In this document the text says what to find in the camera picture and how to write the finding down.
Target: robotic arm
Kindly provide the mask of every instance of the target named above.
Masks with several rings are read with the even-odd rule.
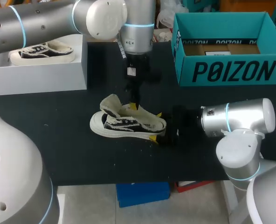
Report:
[[[0,8],[0,53],[55,38],[83,34],[100,40],[120,36],[126,90],[138,108],[139,88],[151,79],[149,53],[154,0],[61,0]]]

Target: shoe tongue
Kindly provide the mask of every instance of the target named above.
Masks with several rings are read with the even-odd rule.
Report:
[[[115,94],[111,94],[110,96],[103,99],[100,103],[100,109],[114,118],[120,117],[118,112],[120,111],[121,107],[122,104],[120,103],[118,96]]]

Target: canvas sneaker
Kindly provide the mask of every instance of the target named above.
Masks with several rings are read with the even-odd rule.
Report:
[[[75,53],[68,45],[52,40],[11,51],[9,58],[14,65],[69,63],[75,59]]]
[[[136,137],[150,139],[150,136],[164,135],[166,121],[141,106],[132,109],[131,104],[122,105],[115,94],[100,104],[101,111],[90,120],[91,130],[104,137]]]

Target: black tabletop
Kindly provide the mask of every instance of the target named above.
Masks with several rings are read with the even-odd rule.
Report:
[[[219,139],[203,136],[195,142],[188,132],[176,147],[160,147],[94,134],[90,118],[101,100],[115,93],[128,103],[128,95],[117,44],[90,43],[88,52],[87,91],[0,96],[0,116],[38,146],[55,185],[227,179],[215,154]],[[179,87],[170,43],[154,44],[151,65],[162,71],[162,80],[141,87],[141,105],[150,112],[255,98],[269,98],[276,112],[276,85]],[[276,130],[266,135],[261,152],[276,160]]]

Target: red object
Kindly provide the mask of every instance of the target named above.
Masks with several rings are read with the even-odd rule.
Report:
[[[175,182],[174,186],[175,186],[176,190],[179,193],[181,193],[181,192],[184,192],[184,191],[187,191],[187,190],[191,190],[191,189],[194,189],[194,188],[201,187],[203,185],[207,185],[207,184],[212,183],[212,182],[214,182],[214,181],[201,181],[201,182],[197,182],[197,183],[191,183],[191,184],[188,184],[188,185],[182,186],[182,187],[179,187],[178,183]]]

